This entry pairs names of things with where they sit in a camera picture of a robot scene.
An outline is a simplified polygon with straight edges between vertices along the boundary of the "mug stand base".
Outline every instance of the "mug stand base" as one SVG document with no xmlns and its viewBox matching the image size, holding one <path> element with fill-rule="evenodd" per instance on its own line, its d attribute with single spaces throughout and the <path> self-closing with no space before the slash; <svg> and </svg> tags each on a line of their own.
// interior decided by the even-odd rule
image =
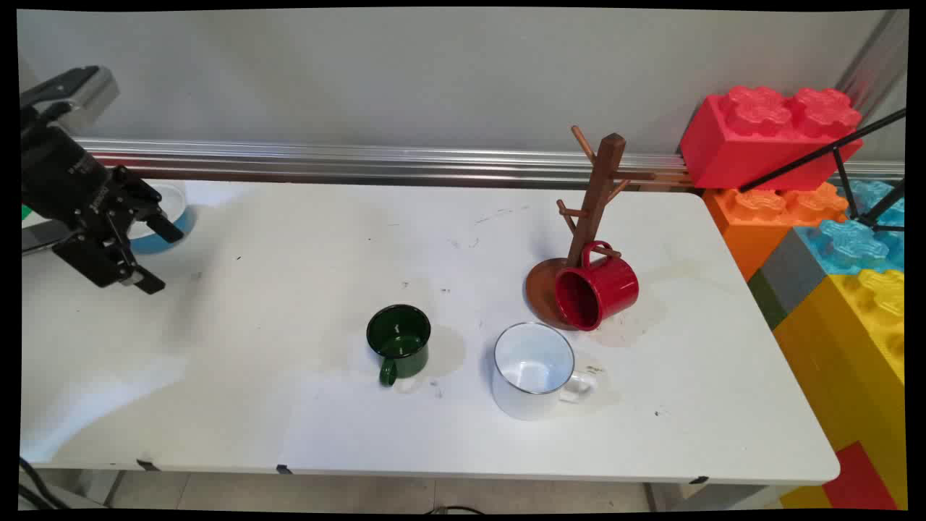
<svg viewBox="0 0 926 521">
<path fill-rule="evenodd" d="M 557 273 L 566 266 L 566 259 L 547 259 L 533 267 L 524 281 L 524 293 L 533 314 L 542 322 L 556 329 L 578 331 L 566 323 L 566 318 L 559 311 L 554 283 Z"/>
</svg>

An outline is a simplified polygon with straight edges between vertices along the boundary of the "wooden mug tree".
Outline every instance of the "wooden mug tree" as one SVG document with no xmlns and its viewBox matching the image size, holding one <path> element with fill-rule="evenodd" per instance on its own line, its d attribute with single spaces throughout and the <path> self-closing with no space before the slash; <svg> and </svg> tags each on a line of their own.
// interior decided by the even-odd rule
<svg viewBox="0 0 926 521">
<path fill-rule="evenodd" d="M 618 166 L 620 158 L 624 154 L 624 147 L 627 142 L 624 138 L 616 133 L 607 135 L 601 140 L 596 155 L 592 148 L 582 135 L 579 127 L 572 127 L 572 134 L 579 141 L 582 151 L 592 162 L 592 177 L 589 179 L 588 188 L 585 190 L 585 198 L 582 200 L 581 210 L 570 210 L 566 208 L 563 200 L 557 201 L 559 214 L 566 220 L 566 225 L 572 232 L 572 243 L 569 246 L 569 256 L 566 259 L 547 259 L 533 267 L 527 275 L 526 293 L 527 300 L 533 308 L 534 314 L 538 318 L 560 329 L 575 329 L 566 323 L 565 317 L 559 311 L 557 306 L 556 295 L 554 293 L 554 282 L 557 273 L 564 267 L 578 268 L 582 263 L 582 248 L 594 241 L 595 234 L 598 233 L 598 224 L 601 223 L 601 216 L 605 212 L 605 206 L 611 202 L 621 190 L 627 187 L 630 179 L 623 179 L 614 185 L 614 181 L 619 179 Z M 573 222 L 572 218 L 578 218 L 578 222 Z M 602 255 L 619 258 L 620 252 L 608 248 L 595 248 L 593 251 Z"/>
</svg>

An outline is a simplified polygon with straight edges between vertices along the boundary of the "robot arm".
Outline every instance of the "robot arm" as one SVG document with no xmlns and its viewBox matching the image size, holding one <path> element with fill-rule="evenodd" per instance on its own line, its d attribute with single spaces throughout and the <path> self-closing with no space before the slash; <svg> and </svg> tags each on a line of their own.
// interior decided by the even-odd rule
<svg viewBox="0 0 926 521">
<path fill-rule="evenodd" d="M 183 232 L 167 219 L 154 188 L 121 165 L 107 170 L 57 124 L 93 122 L 118 93 L 109 70 L 83 67 L 19 95 L 22 204 L 68 227 L 52 250 L 97 286 L 119 281 L 153 294 L 164 282 L 138 265 L 129 227 L 144 222 L 170 243 Z"/>
</svg>

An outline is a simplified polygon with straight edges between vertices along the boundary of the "mug handle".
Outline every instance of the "mug handle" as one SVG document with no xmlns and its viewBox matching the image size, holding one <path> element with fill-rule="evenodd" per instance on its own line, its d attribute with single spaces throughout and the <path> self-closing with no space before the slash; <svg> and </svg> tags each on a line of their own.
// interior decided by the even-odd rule
<svg viewBox="0 0 926 521">
<path fill-rule="evenodd" d="M 588 269 L 589 264 L 591 264 L 589 257 L 592 255 L 592 248 L 597 248 L 599 246 L 605 247 L 607 249 L 612 249 L 611 245 L 609 245 L 605 241 L 592 241 L 586 244 L 582 248 L 582 268 L 585 268 L 586 270 Z"/>
<path fill-rule="evenodd" d="M 382 361 L 380 383 L 388 388 L 392 387 L 395 383 L 395 360 L 387 358 Z"/>
<path fill-rule="evenodd" d="M 579 403 L 591 396 L 596 387 L 598 387 L 598 380 L 591 373 L 575 371 L 569 377 L 569 382 L 563 386 L 563 390 L 559 392 L 559 399 L 569 403 Z"/>
</svg>

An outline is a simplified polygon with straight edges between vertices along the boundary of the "metal rail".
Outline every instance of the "metal rail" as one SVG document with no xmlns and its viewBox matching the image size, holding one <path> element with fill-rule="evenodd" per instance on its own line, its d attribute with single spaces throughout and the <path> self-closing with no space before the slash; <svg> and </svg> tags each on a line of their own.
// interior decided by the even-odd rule
<svg viewBox="0 0 926 521">
<path fill-rule="evenodd" d="M 582 152 L 75 139 L 106 166 L 149 179 L 583 189 Z M 902 161 L 848 161 L 853 179 L 896 182 Z M 619 172 L 650 189 L 691 187 L 678 155 L 625 154 Z M 833 173 L 832 181 L 839 176 Z"/>
</svg>

